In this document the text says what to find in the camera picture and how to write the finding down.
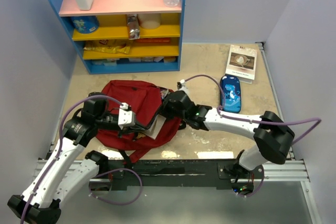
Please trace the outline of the blue cartoon book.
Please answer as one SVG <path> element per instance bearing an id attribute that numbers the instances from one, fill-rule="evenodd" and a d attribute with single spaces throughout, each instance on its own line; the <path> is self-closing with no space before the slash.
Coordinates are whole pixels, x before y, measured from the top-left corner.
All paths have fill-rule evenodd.
<path id="1" fill-rule="evenodd" d="M 160 96 L 161 96 L 162 104 L 159 106 L 159 108 L 155 112 L 154 117 L 153 117 L 154 121 L 150 123 L 150 128 L 142 132 L 145 136 L 148 136 L 149 138 L 153 140 L 156 140 L 161 128 L 163 127 L 166 121 L 166 118 L 161 115 L 161 111 L 162 111 L 162 106 L 163 106 L 163 100 L 166 98 L 169 92 L 170 92 L 169 89 L 160 87 Z"/>

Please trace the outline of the red backpack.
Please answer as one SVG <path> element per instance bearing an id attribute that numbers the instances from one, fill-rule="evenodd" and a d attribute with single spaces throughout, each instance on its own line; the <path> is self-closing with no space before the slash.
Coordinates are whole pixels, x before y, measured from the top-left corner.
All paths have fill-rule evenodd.
<path id="1" fill-rule="evenodd" d="M 130 105 L 136 119 L 143 125 L 148 125 L 162 104 L 160 87 L 145 81 L 111 80 L 102 89 L 102 93 Z M 108 130 L 99 130 L 96 138 L 106 147 L 133 151 L 129 158 L 134 164 L 151 149 L 168 143 L 178 132 L 180 123 L 179 118 L 166 120 L 156 140 L 145 136 L 133 141 L 135 133 L 118 137 L 117 131 Z"/>

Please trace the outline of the orange treehouse book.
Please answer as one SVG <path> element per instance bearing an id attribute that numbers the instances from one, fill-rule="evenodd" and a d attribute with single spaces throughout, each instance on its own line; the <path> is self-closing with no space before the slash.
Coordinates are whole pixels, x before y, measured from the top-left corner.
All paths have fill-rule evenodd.
<path id="1" fill-rule="evenodd" d="M 143 133 L 141 133 L 141 132 L 137 132 L 137 133 L 135 133 L 134 136 L 133 136 L 133 141 L 137 141 L 137 140 L 139 140 L 139 139 L 141 139 L 141 138 L 143 138 L 143 137 L 145 137 L 145 134 L 143 134 Z"/>

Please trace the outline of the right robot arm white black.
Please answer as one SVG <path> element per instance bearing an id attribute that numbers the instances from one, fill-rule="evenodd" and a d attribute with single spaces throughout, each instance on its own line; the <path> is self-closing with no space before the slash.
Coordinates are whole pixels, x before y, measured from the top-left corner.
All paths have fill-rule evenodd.
<path id="1" fill-rule="evenodd" d="M 266 162 L 285 163 L 294 132 L 273 112 L 263 115 L 234 115 L 206 105 L 192 102 L 184 91 L 170 93 L 161 107 L 167 118 L 179 118 L 195 130 L 223 131 L 247 137 L 255 145 L 242 150 L 226 172 L 246 178 Z"/>

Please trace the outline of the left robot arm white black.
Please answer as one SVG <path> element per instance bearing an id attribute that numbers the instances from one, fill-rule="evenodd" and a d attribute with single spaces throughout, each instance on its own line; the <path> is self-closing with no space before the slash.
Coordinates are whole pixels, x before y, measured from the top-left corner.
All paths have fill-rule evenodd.
<path id="1" fill-rule="evenodd" d="M 90 179 L 108 174 L 108 158 L 97 151 L 89 152 L 70 175 L 67 171 L 99 129 L 125 127 L 126 119 L 108 117 L 109 102 L 115 102 L 122 115 L 132 115 L 127 103 L 102 93 L 90 94 L 66 112 L 74 114 L 61 120 L 58 143 L 46 164 L 28 188 L 7 203 L 21 223 L 56 223 L 67 199 Z"/>

